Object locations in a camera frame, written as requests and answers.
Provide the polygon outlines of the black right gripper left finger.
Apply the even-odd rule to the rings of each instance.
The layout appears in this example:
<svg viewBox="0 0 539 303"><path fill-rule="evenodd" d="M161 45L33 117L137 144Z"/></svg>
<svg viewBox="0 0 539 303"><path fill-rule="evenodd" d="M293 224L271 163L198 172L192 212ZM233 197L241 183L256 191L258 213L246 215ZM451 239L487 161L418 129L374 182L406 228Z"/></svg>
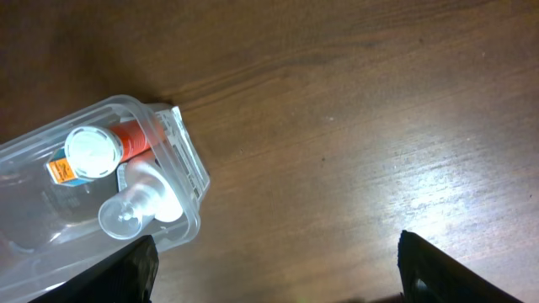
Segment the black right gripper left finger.
<svg viewBox="0 0 539 303"><path fill-rule="evenodd" d="M31 303L150 303L159 258L143 236Z"/></svg>

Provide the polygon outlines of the small gold lid jar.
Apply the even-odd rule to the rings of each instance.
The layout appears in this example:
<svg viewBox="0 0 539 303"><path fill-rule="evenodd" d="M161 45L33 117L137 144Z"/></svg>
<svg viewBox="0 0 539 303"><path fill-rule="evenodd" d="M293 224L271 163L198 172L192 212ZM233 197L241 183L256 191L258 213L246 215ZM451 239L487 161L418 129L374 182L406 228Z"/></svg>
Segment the small gold lid jar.
<svg viewBox="0 0 539 303"><path fill-rule="evenodd" d="M85 178L74 171L63 147L51 154L45 163L45 169L50 174L52 182L57 185L77 187L93 182L91 178Z"/></svg>

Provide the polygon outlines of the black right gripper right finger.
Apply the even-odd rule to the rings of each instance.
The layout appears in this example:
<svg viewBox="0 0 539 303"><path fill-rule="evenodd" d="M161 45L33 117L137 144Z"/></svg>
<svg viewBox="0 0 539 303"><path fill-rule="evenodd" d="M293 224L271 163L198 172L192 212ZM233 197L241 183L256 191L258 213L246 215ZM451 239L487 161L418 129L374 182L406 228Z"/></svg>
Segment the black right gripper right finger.
<svg viewBox="0 0 539 303"><path fill-rule="evenodd" d="M418 234L401 232L398 269L408 303L520 303Z"/></svg>

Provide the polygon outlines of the white plastic bottle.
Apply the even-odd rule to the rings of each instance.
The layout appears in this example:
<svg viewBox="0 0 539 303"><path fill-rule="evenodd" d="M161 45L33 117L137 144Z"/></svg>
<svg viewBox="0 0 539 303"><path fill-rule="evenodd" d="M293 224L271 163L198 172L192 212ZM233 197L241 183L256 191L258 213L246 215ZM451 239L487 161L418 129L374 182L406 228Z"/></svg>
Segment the white plastic bottle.
<svg viewBox="0 0 539 303"><path fill-rule="evenodd" d="M100 207L101 229L117 240L137 237L152 220L176 221L184 209L154 154L147 151L125 166L126 187Z"/></svg>

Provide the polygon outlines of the orange tube white cap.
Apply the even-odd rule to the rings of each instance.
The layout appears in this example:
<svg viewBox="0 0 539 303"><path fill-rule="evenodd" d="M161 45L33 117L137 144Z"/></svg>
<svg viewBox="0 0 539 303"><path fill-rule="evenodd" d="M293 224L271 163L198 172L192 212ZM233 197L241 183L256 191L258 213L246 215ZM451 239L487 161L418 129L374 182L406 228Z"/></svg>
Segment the orange tube white cap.
<svg viewBox="0 0 539 303"><path fill-rule="evenodd" d="M150 149L147 137L136 120L108 127L83 125L67 136L64 152L75 174L96 179L110 175L121 163Z"/></svg>

